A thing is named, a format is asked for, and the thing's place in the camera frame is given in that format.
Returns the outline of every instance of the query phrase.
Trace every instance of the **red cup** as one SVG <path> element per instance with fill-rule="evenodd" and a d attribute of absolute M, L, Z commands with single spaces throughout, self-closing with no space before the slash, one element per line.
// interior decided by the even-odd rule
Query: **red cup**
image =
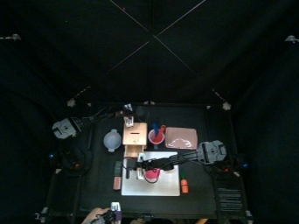
<path fill-rule="evenodd" d="M 160 175 L 160 169 L 154 169 L 144 173 L 147 179 L 158 179 L 159 175 Z"/>

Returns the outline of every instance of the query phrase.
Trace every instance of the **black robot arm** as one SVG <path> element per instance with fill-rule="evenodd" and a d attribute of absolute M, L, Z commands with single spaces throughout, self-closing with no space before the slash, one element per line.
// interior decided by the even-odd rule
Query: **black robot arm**
<path fill-rule="evenodd" d="M 195 161 L 204 165 L 212 165 L 222 161 L 227 156 L 227 150 L 224 144 L 216 140 L 212 142 L 200 143 L 196 150 L 178 154 L 170 157 L 163 157 L 158 159 L 148 159 L 138 161 L 135 163 L 135 168 L 143 168 L 147 171 L 152 169 L 162 169 L 170 171 L 175 165 Z"/>

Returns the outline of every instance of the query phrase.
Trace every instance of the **light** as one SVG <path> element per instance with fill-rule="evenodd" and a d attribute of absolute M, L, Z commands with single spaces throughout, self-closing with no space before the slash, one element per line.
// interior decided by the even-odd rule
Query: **light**
<path fill-rule="evenodd" d="M 247 169 L 247 168 L 248 168 L 248 164 L 243 164 L 242 167 L 243 167 L 244 169 Z"/>
<path fill-rule="evenodd" d="M 298 38 L 295 38 L 295 36 L 294 35 L 290 35 L 287 38 L 286 38 L 286 40 L 284 41 L 291 41 L 291 42 L 294 42 L 295 43 L 295 41 L 298 41 L 299 42 L 299 39 Z"/>

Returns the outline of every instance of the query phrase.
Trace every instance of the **small orange object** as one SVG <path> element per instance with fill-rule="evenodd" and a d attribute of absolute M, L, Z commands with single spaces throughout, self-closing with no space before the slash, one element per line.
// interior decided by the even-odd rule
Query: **small orange object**
<path fill-rule="evenodd" d="M 188 181 L 186 178 L 182 179 L 182 192 L 188 193 L 190 192 L 190 187 L 188 187 Z"/>

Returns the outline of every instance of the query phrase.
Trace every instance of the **red object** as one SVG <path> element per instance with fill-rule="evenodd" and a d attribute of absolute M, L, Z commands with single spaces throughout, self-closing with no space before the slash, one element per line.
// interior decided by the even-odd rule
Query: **red object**
<path fill-rule="evenodd" d="M 120 190 L 122 178 L 115 177 L 114 190 Z"/>
<path fill-rule="evenodd" d="M 150 170 L 144 173 L 144 176 L 148 178 L 148 179 L 158 179 L 159 178 L 159 175 L 160 175 L 160 169 L 154 169 L 154 170 Z"/>
<path fill-rule="evenodd" d="M 187 182 L 186 178 L 182 179 L 182 192 L 183 193 L 188 193 L 190 192 L 188 182 Z"/>
<path fill-rule="evenodd" d="M 160 143 L 164 139 L 164 130 L 166 130 L 166 126 L 163 125 L 162 128 L 159 129 L 159 133 L 158 136 L 154 139 L 155 143 Z"/>

